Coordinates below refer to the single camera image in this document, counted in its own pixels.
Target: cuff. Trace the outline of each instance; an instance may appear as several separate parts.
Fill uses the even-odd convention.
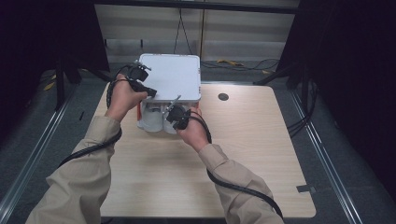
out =
[[[228,160],[228,157],[221,150],[221,147],[214,144],[206,145],[199,151],[198,155],[211,173]]]
[[[103,143],[116,135],[119,130],[120,123],[117,120],[105,116],[95,116],[85,134],[85,138]]]

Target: wooden table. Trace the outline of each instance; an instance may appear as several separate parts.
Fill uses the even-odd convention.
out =
[[[284,217],[313,217],[311,195],[296,188],[306,183],[273,90],[203,84],[201,92],[213,143],[266,181]],[[221,101],[220,93],[229,100]],[[106,92],[96,114],[105,112]],[[121,127],[103,217],[224,217],[214,184],[191,147],[177,135],[137,128],[135,109]]]

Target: beige sleeve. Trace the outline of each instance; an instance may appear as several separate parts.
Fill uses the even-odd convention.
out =
[[[107,141],[120,130],[108,117],[94,117],[73,152]],[[47,178],[49,189],[26,223],[100,223],[100,206],[110,188],[114,146],[71,160]]]
[[[254,189],[273,198],[264,180],[242,164],[229,160],[218,145],[207,145],[199,156],[213,176],[224,182]],[[272,207],[255,196],[216,185],[228,224],[283,223]]]

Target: person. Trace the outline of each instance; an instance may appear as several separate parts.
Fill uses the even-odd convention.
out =
[[[85,137],[73,152],[103,143],[120,130],[120,123],[128,111],[147,98],[146,92],[134,92],[123,75],[118,75],[111,105],[104,116],[92,119]],[[200,109],[191,111],[202,116]],[[190,119],[185,130],[177,130],[190,145],[214,177],[235,185],[255,189],[273,197],[264,180],[242,164],[229,160],[221,147],[209,144],[205,130],[197,120]],[[110,188],[109,161],[115,153],[114,145],[89,155],[73,159],[48,178],[49,189],[32,210],[26,223],[100,223],[100,207]],[[216,186],[227,223],[283,223],[265,201],[232,189]]]

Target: round hole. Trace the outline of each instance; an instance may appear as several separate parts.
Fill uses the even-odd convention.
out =
[[[221,100],[221,101],[226,101],[226,100],[228,100],[230,97],[226,94],[226,93],[220,93],[219,94],[219,99]]]

